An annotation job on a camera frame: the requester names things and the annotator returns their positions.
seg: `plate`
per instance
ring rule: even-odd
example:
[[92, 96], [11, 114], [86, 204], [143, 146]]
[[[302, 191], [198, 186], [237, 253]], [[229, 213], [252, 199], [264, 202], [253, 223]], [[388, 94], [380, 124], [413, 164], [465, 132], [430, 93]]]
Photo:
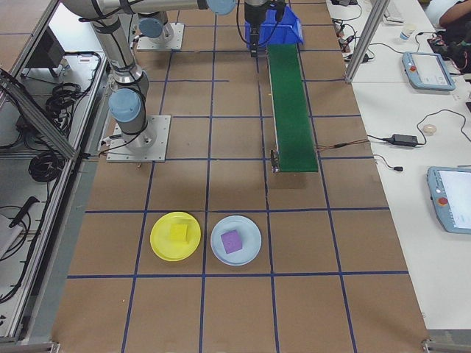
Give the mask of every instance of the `plate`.
[[166, 261], [189, 257], [198, 248], [200, 240], [198, 221], [184, 212], [172, 212], [159, 218], [150, 233], [152, 250]]
[[[242, 250], [227, 254], [221, 235], [236, 230], [242, 240]], [[246, 265], [255, 259], [262, 245], [262, 236], [257, 225], [247, 217], [230, 215], [223, 218], [211, 233], [211, 248], [216, 257], [231, 266]]]

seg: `paper cup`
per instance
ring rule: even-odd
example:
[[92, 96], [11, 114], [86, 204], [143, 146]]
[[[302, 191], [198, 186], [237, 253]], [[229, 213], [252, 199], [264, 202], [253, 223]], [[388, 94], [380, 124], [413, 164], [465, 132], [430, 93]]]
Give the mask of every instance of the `paper cup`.
[[401, 31], [399, 38], [402, 40], [408, 40], [411, 37], [412, 33], [414, 33], [416, 28], [417, 27], [415, 26], [415, 24], [405, 24], [403, 26], [403, 30]]

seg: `green conveyor belt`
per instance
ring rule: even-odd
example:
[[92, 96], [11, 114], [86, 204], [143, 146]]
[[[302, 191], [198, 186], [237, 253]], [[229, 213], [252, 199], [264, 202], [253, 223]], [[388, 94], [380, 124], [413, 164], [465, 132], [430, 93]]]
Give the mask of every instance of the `green conveyor belt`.
[[270, 45], [268, 55], [278, 169], [282, 172], [318, 171], [297, 47]]

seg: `table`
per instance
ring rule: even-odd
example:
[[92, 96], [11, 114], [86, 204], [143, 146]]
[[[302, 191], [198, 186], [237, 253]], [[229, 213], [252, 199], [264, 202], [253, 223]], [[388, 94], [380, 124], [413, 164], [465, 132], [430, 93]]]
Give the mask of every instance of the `table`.
[[[416, 1], [392, 0], [403, 12], [405, 22], [417, 25], [418, 32], [432, 32], [433, 27]], [[350, 21], [361, 29], [371, 10], [368, 0], [360, 0], [363, 15]], [[334, 18], [352, 18], [356, 7], [329, 5]], [[373, 43], [386, 43], [399, 51], [416, 51], [410, 39], [400, 43], [396, 38], [401, 26], [380, 24]], [[421, 51], [430, 52], [426, 35], [419, 36]], [[401, 56], [383, 46], [372, 46], [375, 60], [362, 64], [353, 80], [366, 131], [389, 137], [394, 133], [417, 135], [416, 124], [425, 115], [450, 109], [471, 118], [465, 102], [470, 100], [471, 86], [461, 77], [454, 78], [456, 89], [451, 93], [420, 92], [408, 84], [400, 62]], [[393, 215], [394, 224], [414, 283], [414, 289], [428, 329], [471, 329], [470, 275], [471, 238], [452, 235], [437, 221], [426, 173], [430, 166], [457, 166], [471, 163], [471, 144], [460, 133], [462, 118], [442, 113], [426, 123], [437, 126], [437, 133], [422, 148], [404, 149], [372, 143], [375, 154], [383, 155], [390, 165], [402, 165], [397, 173], [378, 161], [381, 181]], [[471, 126], [465, 132], [471, 134]]]

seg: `cube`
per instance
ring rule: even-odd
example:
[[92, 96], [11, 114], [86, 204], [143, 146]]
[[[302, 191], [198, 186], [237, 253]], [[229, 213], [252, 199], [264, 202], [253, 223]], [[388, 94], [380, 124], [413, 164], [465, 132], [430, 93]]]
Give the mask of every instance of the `cube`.
[[222, 234], [221, 240], [226, 254], [242, 250], [242, 239], [236, 230], [231, 230], [230, 232]]

